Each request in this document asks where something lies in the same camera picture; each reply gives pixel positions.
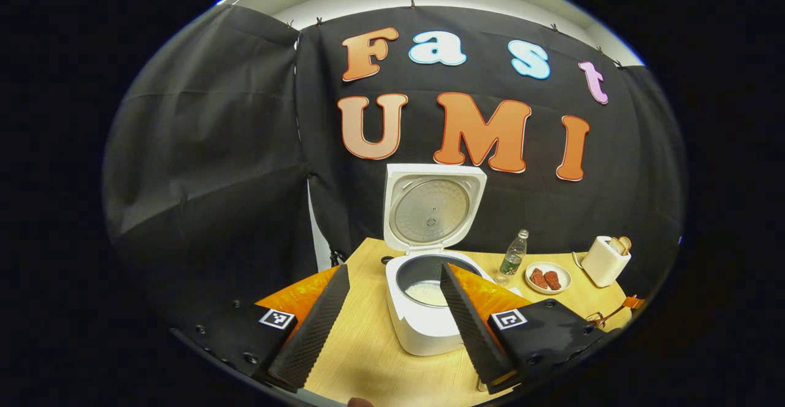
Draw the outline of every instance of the black fabric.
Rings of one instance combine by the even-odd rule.
[[[218,357],[252,340],[221,328],[233,301],[317,272],[292,101],[298,34],[253,10],[212,8],[141,71],[106,145],[104,209],[120,258],[169,325]]]
[[[344,82],[347,49],[342,42],[387,27],[398,30],[399,37],[387,40],[389,51],[384,60],[372,58],[381,67],[379,72]],[[444,66],[410,60],[408,52],[415,44],[412,38],[434,30],[460,37],[461,50],[468,57],[465,63]],[[513,39],[546,50],[551,69],[546,80],[515,72],[507,49]],[[606,105],[596,102],[589,92],[586,76],[578,68],[582,61],[590,61],[603,75],[601,86],[609,97]],[[640,271],[627,275],[654,270],[656,276],[646,276],[645,281],[657,282],[670,259],[659,258],[659,253],[665,253],[659,250],[654,261],[648,262],[638,247],[675,245],[678,240],[673,223],[683,219],[684,195],[669,195],[672,189],[681,188],[670,182],[682,178],[681,165],[673,159],[678,150],[671,145],[678,136],[670,133],[670,127],[659,125],[662,120],[670,120],[672,125],[661,99],[644,95],[657,90],[653,80],[645,77],[647,71],[636,69],[637,78],[630,77],[632,74],[633,70],[618,69],[610,58],[570,36],[482,10],[402,7],[357,13],[306,28],[297,46],[297,114],[320,229],[331,246],[346,253],[365,237],[383,238],[385,166],[435,163],[444,126],[439,94],[471,95],[486,121],[499,103],[508,99],[532,107],[524,135],[527,169],[519,174],[490,169],[491,150],[480,164],[488,182],[477,217],[471,231],[454,248],[504,251],[521,228],[529,229],[530,253],[586,251],[597,235],[628,235],[635,258],[628,269],[640,266]],[[398,149],[381,161],[357,158],[342,142],[337,102],[348,96],[368,98],[364,135],[367,141],[376,142],[382,136],[376,97],[391,93],[408,97],[401,113]],[[591,127],[581,181],[564,181],[556,175],[564,155],[561,118],[565,115],[580,117]],[[673,147],[673,151],[664,152],[662,147]],[[464,164],[471,165],[464,143],[462,152],[466,155]],[[638,292],[643,285],[636,282],[635,287],[630,291]]]

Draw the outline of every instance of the blue letter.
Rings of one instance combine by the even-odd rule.
[[[546,61],[548,54],[541,46],[524,43],[524,41],[510,41],[507,45],[513,53],[513,68],[521,75],[533,78],[547,78],[550,76],[550,67]]]
[[[425,32],[415,36],[415,45],[409,50],[409,58],[418,64],[442,63],[460,66],[466,61],[461,53],[461,38],[448,32]]]

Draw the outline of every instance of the inner pot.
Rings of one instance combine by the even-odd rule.
[[[423,306],[446,307],[441,292],[441,269],[445,263],[480,275],[480,271],[467,262],[451,257],[430,254],[409,259],[398,269],[396,284],[410,300]]]

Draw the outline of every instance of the inner lid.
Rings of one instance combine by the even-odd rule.
[[[392,231],[410,245],[439,243],[469,216],[469,195],[452,180],[434,179],[413,186],[392,210]]]

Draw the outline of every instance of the meat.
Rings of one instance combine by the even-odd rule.
[[[548,288],[548,282],[545,280],[545,277],[542,276],[542,271],[535,267],[534,272],[532,273],[532,277],[530,278],[532,283],[542,287],[542,289]]]
[[[549,270],[545,273],[545,281],[548,283],[550,289],[555,291],[561,289],[561,284],[559,284],[559,276],[552,270]]]

